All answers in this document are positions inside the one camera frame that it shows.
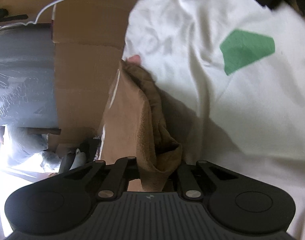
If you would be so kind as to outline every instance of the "wrinkled white cloth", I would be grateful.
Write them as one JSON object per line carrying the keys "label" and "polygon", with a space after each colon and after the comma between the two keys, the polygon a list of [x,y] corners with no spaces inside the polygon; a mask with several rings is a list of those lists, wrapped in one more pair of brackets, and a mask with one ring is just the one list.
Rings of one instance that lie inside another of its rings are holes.
{"label": "wrinkled white cloth", "polygon": [[[227,75],[220,45],[236,29],[272,37],[275,52]],[[305,21],[255,0],[139,0],[123,58],[134,54],[185,160],[286,190],[297,208],[288,232],[305,240]]]}

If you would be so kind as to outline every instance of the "silver screw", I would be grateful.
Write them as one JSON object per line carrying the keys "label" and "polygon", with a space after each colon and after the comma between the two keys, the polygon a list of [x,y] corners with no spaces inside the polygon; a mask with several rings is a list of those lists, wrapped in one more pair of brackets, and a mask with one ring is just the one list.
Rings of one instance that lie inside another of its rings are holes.
{"label": "silver screw", "polygon": [[186,196],[189,198],[198,198],[201,196],[201,192],[198,190],[188,190]]}
{"label": "silver screw", "polygon": [[102,198],[109,198],[113,196],[113,192],[111,190],[102,190],[99,191],[98,196]]}

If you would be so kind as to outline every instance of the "brown towel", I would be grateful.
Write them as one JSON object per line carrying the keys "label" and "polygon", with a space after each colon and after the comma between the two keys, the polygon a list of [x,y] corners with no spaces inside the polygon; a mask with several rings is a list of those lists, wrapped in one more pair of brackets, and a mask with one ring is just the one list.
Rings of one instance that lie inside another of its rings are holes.
{"label": "brown towel", "polygon": [[161,99],[150,74],[120,62],[103,115],[101,159],[136,156],[144,191],[161,191],[181,162],[182,147],[168,133]]}

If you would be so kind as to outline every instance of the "green patch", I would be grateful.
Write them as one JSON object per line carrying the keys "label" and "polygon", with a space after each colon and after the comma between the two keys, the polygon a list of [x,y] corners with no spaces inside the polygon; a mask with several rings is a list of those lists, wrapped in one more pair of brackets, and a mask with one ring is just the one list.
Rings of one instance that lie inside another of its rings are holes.
{"label": "green patch", "polygon": [[234,30],[221,43],[220,50],[225,61],[225,73],[230,75],[236,70],[275,52],[272,37]]}

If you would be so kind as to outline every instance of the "white cable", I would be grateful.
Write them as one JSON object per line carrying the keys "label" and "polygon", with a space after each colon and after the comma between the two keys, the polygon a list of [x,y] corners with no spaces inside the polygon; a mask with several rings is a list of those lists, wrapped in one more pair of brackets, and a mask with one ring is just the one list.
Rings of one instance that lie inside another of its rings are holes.
{"label": "white cable", "polygon": [[51,6],[53,6],[53,5],[57,4],[57,3],[60,3],[60,2],[62,2],[62,1],[65,1],[65,0],[56,0],[56,1],[53,1],[53,2],[49,3],[49,4],[46,5],[45,7],[43,7],[43,8],[40,10],[40,12],[38,13],[38,15],[37,15],[37,17],[36,17],[36,19],[35,19],[34,21],[29,21],[29,22],[27,22],[27,23],[19,22],[19,23],[12,23],[12,24],[8,24],[8,25],[3,25],[3,26],[0,27],[0,29],[5,28],[5,27],[10,27],[10,26],[16,26],[16,25],[25,25],[25,26],[27,26],[28,24],[37,24],[37,22],[38,22],[38,20],[39,20],[39,18],[40,18],[40,15],[41,15],[45,10],[47,10],[49,7],[51,7]]}

